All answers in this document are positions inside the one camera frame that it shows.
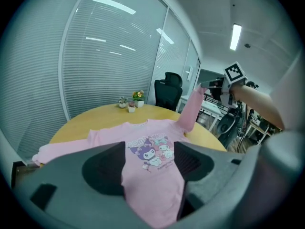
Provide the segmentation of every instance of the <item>white table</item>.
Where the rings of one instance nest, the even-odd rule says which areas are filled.
[[[179,103],[178,103],[178,106],[177,106],[177,109],[176,109],[176,112],[180,109],[180,105],[182,103],[186,104],[187,100],[189,99],[190,96],[181,96],[180,100],[179,100]],[[221,115],[221,112],[219,110],[219,108],[217,107],[217,105],[213,104],[213,103],[210,103],[210,102],[207,102],[207,101],[204,101],[202,102],[201,104],[201,108],[203,108],[204,110],[208,111],[212,114],[214,114],[216,117],[212,123],[212,125],[210,126],[209,128],[209,132],[213,129],[214,125],[216,124],[219,116]]]
[[[248,127],[248,129],[247,129],[247,131],[246,131],[246,135],[245,135],[245,136],[247,136],[247,134],[249,133],[249,131],[251,130],[251,128],[253,128],[254,131],[255,131],[255,130],[258,130],[260,133],[263,134],[263,137],[262,137],[261,140],[259,140],[258,143],[257,143],[258,145],[261,144],[261,142],[263,141],[263,139],[264,139],[267,135],[268,135],[268,136],[271,136],[271,134],[268,133],[268,129],[269,129],[269,128],[267,128],[267,129],[264,131],[262,128],[260,128],[258,125],[256,125],[256,124],[253,123],[252,121],[250,121],[250,123],[249,123],[249,127]]]

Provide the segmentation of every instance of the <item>round wooden table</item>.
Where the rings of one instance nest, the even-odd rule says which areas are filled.
[[[145,104],[142,108],[136,108],[134,113],[129,113],[128,108],[121,109],[117,104],[104,105],[88,110],[68,121],[54,135],[50,143],[69,142],[85,139],[90,130],[100,130],[129,122],[139,124],[147,119],[178,120],[180,114],[168,109]],[[224,146],[207,129],[195,123],[194,129],[184,134],[191,143],[226,151]]]

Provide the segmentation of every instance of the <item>ceiling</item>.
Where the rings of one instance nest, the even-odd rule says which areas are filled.
[[[204,56],[228,63],[241,60],[246,73],[255,74],[270,86],[284,75],[301,48],[278,0],[178,1],[195,26]],[[236,51],[230,50],[234,23],[242,26]]]

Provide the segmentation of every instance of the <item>potted plant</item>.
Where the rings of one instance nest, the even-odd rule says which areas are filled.
[[[131,101],[130,103],[128,103],[128,112],[134,113],[134,111],[135,111],[135,103],[134,101]]]
[[[143,105],[144,105],[144,92],[143,92],[143,90],[140,90],[138,92],[133,92],[132,98],[133,98],[137,108],[143,107]]]
[[[126,105],[127,105],[127,98],[124,98],[124,97],[120,97],[119,99],[119,107],[120,108],[125,108]]]

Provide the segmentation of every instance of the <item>small flower pot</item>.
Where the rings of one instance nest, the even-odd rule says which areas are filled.
[[[135,101],[135,105],[137,108],[141,108],[144,105],[144,101]]]
[[[128,107],[128,112],[129,113],[134,113],[135,107]]]
[[[119,103],[119,107],[122,108],[122,109],[125,108],[126,107],[126,103]]]

